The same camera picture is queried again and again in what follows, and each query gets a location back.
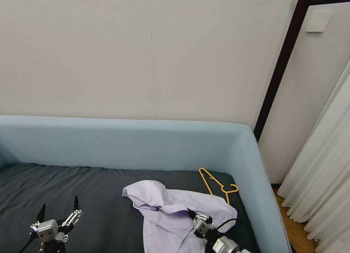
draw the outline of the bed frame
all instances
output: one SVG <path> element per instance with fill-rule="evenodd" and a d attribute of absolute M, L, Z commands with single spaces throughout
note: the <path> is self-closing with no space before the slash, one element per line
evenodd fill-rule
<path fill-rule="evenodd" d="M 187 171 L 205 167 L 227 173 L 240 187 L 261 252 L 291 252 L 247 125 L 0 116 L 0 166 L 13 163 Z"/>
<path fill-rule="evenodd" d="M 267 89 L 264 102 L 259 113 L 258 120 L 254 128 L 254 135 L 257 141 L 259 141 L 261 133 L 263 132 L 267 117 L 269 116 L 270 109 L 278 91 L 278 87 L 281 83 L 285 69 L 291 52 L 293 51 L 296 39 L 299 35 L 302 23 L 305 19 L 307 10 L 311 5 L 325 5 L 350 2 L 350 0 L 298 0 L 293 17 L 291 18 L 290 25 L 285 35 L 285 39 L 282 45 L 281 52 L 276 63 L 275 70 L 273 71 L 269 88 Z"/>

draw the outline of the dark gray mattress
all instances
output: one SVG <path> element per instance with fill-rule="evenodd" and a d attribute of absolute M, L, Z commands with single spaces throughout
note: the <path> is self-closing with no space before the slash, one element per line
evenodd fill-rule
<path fill-rule="evenodd" d="M 229 186 L 228 174 L 211 172 Z M 170 189 L 208 193 L 198 172 L 115 170 L 90 167 L 13 164 L 0 169 L 0 252 L 18 252 L 28 241 L 29 225 L 43 204 L 46 220 L 63 219 L 72 209 L 74 196 L 79 198 L 84 214 L 69 234 L 68 253 L 143 252 L 143 216 L 121 197 L 123 187 L 140 180 L 157 180 Z M 225 197 L 208 180 L 213 193 Z M 255 239 L 243 225 L 252 228 L 238 193 L 230 195 L 231 205 L 242 223 L 229 231 L 241 248 L 259 252 Z M 35 240 L 25 252 L 38 252 Z"/>

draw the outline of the white curtain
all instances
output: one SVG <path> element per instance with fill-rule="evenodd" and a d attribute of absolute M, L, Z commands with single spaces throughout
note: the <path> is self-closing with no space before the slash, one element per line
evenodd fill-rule
<path fill-rule="evenodd" d="M 316 252 L 350 252 L 350 62 L 278 194 Z"/>

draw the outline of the light switch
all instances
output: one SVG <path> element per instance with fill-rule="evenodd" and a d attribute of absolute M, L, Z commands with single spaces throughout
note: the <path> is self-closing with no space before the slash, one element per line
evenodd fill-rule
<path fill-rule="evenodd" d="M 306 32 L 324 32 L 331 15 L 332 9 L 315 9 L 311 14 Z"/>

